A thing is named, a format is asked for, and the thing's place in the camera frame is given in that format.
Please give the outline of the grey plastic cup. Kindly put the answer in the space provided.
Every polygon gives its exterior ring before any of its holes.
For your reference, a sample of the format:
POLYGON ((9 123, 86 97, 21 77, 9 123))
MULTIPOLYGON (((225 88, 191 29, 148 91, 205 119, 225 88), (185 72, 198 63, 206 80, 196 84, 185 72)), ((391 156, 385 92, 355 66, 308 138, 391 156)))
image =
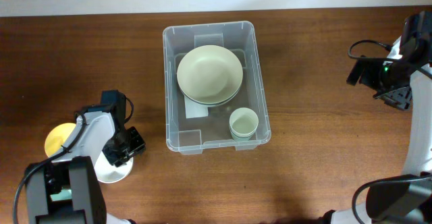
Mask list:
POLYGON ((235 141, 248 141, 250 140, 254 134, 256 133, 255 131, 251 132, 250 134, 244 135, 244 134, 236 134, 233 130, 230 131, 232 138, 235 141))

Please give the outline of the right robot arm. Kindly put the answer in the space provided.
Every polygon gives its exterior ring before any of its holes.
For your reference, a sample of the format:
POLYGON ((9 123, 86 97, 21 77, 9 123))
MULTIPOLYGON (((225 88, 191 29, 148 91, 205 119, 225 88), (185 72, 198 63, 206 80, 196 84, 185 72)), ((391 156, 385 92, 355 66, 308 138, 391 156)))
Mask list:
POLYGON ((431 12, 404 20, 392 43, 378 43, 385 57, 348 56, 355 64, 346 81, 374 90, 374 99, 409 111, 410 127, 401 172, 367 182, 356 189, 350 207, 330 210, 320 223, 431 222, 431 12))

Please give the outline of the yellow small bowl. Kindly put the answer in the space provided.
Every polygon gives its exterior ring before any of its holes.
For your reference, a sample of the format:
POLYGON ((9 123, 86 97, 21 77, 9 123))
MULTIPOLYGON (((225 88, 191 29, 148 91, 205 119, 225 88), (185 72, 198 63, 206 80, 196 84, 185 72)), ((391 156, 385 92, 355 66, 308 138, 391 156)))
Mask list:
POLYGON ((49 132, 44 145, 45 154, 48 157, 54 155, 61 148, 61 145, 67 140, 75 126, 74 123, 63 123, 49 132))

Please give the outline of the mint green plastic cup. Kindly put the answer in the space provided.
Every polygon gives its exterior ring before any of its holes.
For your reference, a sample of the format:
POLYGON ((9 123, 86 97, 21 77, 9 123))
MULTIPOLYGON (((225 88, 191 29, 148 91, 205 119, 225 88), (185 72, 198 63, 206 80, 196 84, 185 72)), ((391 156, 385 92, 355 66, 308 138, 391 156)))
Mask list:
POLYGON ((237 136, 235 134, 232 134, 232 138, 236 142, 243 142, 243 141, 249 141, 252 138, 252 135, 240 137, 240 136, 237 136))

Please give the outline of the cream plastic cup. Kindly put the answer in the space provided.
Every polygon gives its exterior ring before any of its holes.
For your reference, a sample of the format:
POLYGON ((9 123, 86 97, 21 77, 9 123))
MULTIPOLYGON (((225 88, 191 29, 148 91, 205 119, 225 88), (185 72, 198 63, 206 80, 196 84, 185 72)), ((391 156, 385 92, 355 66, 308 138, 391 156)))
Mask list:
POLYGON ((258 115, 250 108, 238 108, 229 117, 230 131, 239 138, 252 136, 256 132, 258 125, 258 115))

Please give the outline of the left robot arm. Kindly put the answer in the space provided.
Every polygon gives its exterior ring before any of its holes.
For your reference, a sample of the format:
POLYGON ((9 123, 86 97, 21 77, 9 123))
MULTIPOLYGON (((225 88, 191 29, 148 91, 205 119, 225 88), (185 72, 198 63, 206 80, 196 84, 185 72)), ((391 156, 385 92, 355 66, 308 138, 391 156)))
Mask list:
POLYGON ((126 128, 131 100, 106 90, 98 105, 76 112, 76 125, 48 159, 27 166, 14 197, 26 192, 29 223, 125 223, 109 214, 95 171, 99 157, 109 166, 125 167, 145 149, 136 128, 126 128))

